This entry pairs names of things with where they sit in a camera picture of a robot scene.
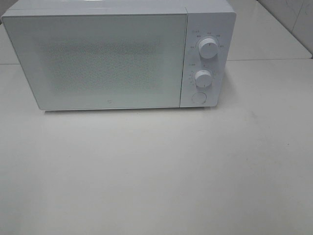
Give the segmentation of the round white door release button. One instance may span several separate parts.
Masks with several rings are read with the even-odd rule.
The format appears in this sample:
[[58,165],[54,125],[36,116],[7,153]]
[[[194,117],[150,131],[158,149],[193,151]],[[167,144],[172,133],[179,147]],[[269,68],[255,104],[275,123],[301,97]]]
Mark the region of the round white door release button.
[[206,102],[206,94],[205,93],[195,93],[192,96],[192,102],[197,105],[202,105]]

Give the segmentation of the white upper power knob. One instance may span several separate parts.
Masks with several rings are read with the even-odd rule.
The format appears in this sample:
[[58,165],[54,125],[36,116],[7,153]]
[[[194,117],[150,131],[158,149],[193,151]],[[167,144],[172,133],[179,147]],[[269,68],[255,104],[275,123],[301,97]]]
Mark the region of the white upper power knob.
[[203,59],[211,59],[218,53],[219,44],[213,37],[200,40],[198,44],[199,54]]

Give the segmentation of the white timer knob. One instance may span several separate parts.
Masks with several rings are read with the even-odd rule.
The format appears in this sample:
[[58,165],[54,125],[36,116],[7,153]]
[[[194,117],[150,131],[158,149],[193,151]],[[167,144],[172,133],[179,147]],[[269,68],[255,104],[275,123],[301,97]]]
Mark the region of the white timer knob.
[[213,81],[213,75],[211,71],[200,70],[195,73],[194,79],[197,87],[205,88],[211,85]]

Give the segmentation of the white microwave oven body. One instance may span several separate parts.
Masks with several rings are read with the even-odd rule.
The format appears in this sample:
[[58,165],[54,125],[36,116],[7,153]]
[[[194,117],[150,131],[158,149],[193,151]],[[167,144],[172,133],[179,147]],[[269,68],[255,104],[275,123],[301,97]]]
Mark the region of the white microwave oven body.
[[[214,107],[218,103],[236,20],[235,11],[225,0],[20,0],[2,15],[1,21],[4,25],[5,17],[174,14],[186,15],[180,103],[176,108]],[[208,37],[218,41],[218,53],[211,59],[203,59],[198,44]],[[211,71],[210,86],[196,86],[194,77],[200,70]],[[195,93],[205,93],[206,102],[194,104]]]

